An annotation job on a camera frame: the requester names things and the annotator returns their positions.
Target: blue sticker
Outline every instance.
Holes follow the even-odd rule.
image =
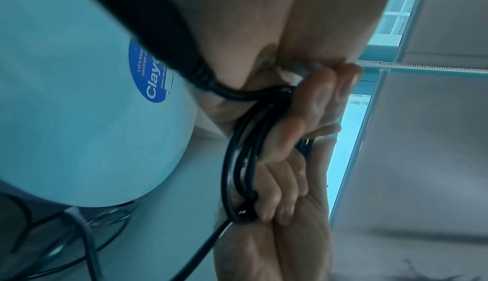
[[[129,66],[137,89],[146,99],[155,103],[166,99],[168,70],[132,39],[129,43]]]

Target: skin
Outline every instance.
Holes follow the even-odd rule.
[[[249,255],[246,260],[264,258],[276,273],[273,278],[245,274],[244,267],[250,266],[232,260],[223,268],[227,259],[240,253],[230,247],[232,244],[226,244],[222,247],[229,248],[226,252],[219,247],[215,252],[219,280],[314,280],[308,278],[308,273],[325,276],[321,272],[328,270],[329,256],[318,257],[322,266],[312,265],[316,271],[307,271],[309,263],[317,261],[313,257],[316,252],[328,254],[329,244],[320,243],[323,250],[316,251],[307,236],[328,233],[328,215],[316,213],[314,217],[322,223],[315,224],[304,217],[308,214],[302,212],[305,204],[301,203],[318,187],[311,185],[310,164],[293,146],[300,138],[340,130],[334,122],[344,112],[361,76],[361,69],[353,63],[374,33],[388,0],[172,1],[222,84],[249,91],[290,84],[292,73],[302,77],[286,117],[268,134],[257,166],[254,187],[259,200],[255,209],[261,223],[252,230],[247,228],[255,232],[254,236],[243,236],[245,233],[237,229],[226,234],[231,240],[243,237],[253,242],[255,248],[242,246]],[[252,106],[191,90],[201,109],[227,135]],[[283,247],[290,243],[284,234],[288,232],[276,225],[306,233],[296,238],[296,244],[304,247]],[[242,277],[232,270],[241,272]]]

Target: round blue label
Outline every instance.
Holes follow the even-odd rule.
[[[129,66],[137,89],[146,99],[155,103],[166,99],[168,70],[132,39],[129,43]]]

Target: logo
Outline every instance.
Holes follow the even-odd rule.
[[[163,102],[170,94],[173,71],[166,69],[132,39],[129,43],[129,67],[137,89],[149,101]]]

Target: white container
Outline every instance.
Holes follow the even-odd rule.
[[[94,0],[0,0],[0,189],[93,207],[159,185],[197,108],[139,53]]]

